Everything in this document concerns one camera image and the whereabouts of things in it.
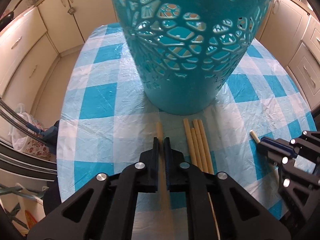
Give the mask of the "cream chopstick apart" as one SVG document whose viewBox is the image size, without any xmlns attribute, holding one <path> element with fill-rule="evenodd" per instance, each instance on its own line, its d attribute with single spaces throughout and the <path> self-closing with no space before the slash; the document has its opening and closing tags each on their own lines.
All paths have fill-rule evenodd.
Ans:
<svg viewBox="0 0 320 240">
<path fill-rule="evenodd" d="M 257 134 L 255 133 L 255 131 L 253 131 L 252 129 L 249 132 L 250 136 L 252 137 L 252 139 L 255 141 L 256 144 L 260 143 L 260 139 L 258 138 Z"/>
</svg>

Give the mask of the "cream chopstick bundle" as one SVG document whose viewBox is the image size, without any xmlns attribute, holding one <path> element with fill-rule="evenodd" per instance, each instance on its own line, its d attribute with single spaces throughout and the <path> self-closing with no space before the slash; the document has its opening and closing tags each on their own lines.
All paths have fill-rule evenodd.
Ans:
<svg viewBox="0 0 320 240">
<path fill-rule="evenodd" d="M 201 171 L 203 171 L 202 160 L 201 160 L 201 155 L 200 155 L 200 151 L 199 151 L 199 144 L 197 142 L 195 128 L 191 128 L 191 136 L 193 139 L 193 145 L 194 145 L 194 149 L 195 149 L 197 166 Z"/>
<path fill-rule="evenodd" d="M 207 140 L 207 136 L 206 136 L 206 133 L 205 133 L 204 125 L 203 125 L 202 120 L 200 120 L 200 119 L 197 122 L 198 122 L 198 125 L 199 125 L 199 128 L 200 128 L 200 134 L 201 134 L 201 138 L 202 138 L 202 142 L 203 142 L 204 153 L 206 155 L 208 173 L 214 174 L 212 158 L 211 158 L 211 155 L 210 155 L 210 149 L 209 149 L 208 140 Z"/>
<path fill-rule="evenodd" d="M 165 158 L 163 151 L 163 126 L 161 122 L 156 123 L 157 138 L 159 140 L 159 170 L 158 170 L 158 185 L 159 185 L 159 202 L 161 207 L 161 228 L 163 229 L 163 239 L 174 239 L 174 228 L 172 213 L 170 209 L 170 194 L 167 191 L 166 175 L 165 175 Z"/>
<path fill-rule="evenodd" d="M 189 120 L 187 118 L 184 118 L 183 119 L 183 124 L 184 124 L 185 134 L 186 134 L 186 137 L 187 137 L 187 143 L 188 143 L 191 162 L 192 162 L 193 165 L 197 166 L 195 147 L 194 147 L 194 144 L 193 144 L 193 138 L 192 138 L 192 135 L 191 135 L 191 129 L 190 129 L 190 125 L 189 125 Z"/>
<path fill-rule="evenodd" d="M 208 169 L 208 164 L 207 164 L 207 160 L 206 160 L 206 154 L 205 154 L 205 151 L 204 151 L 204 146 L 203 146 L 202 136 L 201 136 L 201 132 L 200 132 L 199 122 L 198 122 L 197 119 L 193 120 L 193 126 L 195 128 L 195 133 L 196 133 L 196 137 L 197 137 L 197 143 L 198 143 L 198 148 L 199 148 L 199 152 L 200 152 L 202 168 L 203 168 L 204 172 L 208 173 L 209 169 Z"/>
</svg>

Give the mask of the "teal perforated plastic basket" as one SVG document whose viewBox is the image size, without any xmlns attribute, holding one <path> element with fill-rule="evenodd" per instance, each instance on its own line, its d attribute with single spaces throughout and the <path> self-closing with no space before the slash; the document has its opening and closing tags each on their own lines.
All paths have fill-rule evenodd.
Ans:
<svg viewBox="0 0 320 240">
<path fill-rule="evenodd" d="M 273 0 L 112 0 L 152 104 L 190 115 L 212 103 Z"/>
</svg>

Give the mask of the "cream kitchen cabinets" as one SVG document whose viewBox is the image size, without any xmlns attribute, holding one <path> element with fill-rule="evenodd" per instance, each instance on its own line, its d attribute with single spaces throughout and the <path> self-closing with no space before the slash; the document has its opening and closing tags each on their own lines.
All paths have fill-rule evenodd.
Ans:
<svg viewBox="0 0 320 240">
<path fill-rule="evenodd" d="M 116 22 L 112 0 L 42 0 L 1 32 L 1 98 L 46 125 L 59 119 L 80 49 Z"/>
</svg>

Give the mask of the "blue white checkered tablecloth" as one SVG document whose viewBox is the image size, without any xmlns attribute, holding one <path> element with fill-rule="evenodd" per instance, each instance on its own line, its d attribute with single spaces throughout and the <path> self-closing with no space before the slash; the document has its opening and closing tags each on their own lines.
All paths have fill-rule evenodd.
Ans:
<svg viewBox="0 0 320 240">
<path fill-rule="evenodd" d="M 189 116 L 200 119 L 215 172 L 226 172 L 276 218 L 287 211 L 278 174 L 257 152 L 259 137 L 290 140 L 315 131 L 310 109 L 280 63 L 257 40 L 215 101 Z M 96 174 L 120 173 L 152 148 L 156 124 L 189 159 L 183 117 L 145 96 L 119 24 L 95 29 L 83 46 L 66 90 L 57 141 L 60 197 L 69 198 Z"/>
</svg>

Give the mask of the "black frying pan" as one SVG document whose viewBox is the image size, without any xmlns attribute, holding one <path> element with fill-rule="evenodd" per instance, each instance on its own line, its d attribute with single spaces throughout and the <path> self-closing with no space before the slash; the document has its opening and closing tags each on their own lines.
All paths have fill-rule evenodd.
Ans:
<svg viewBox="0 0 320 240">
<path fill-rule="evenodd" d="M 20 5 L 23 0 L 19 0 L 19 2 L 15 5 L 12 11 L 7 13 L 3 18 L 0 20 L 0 31 L 2 31 L 13 19 L 14 19 L 14 11 Z"/>
</svg>

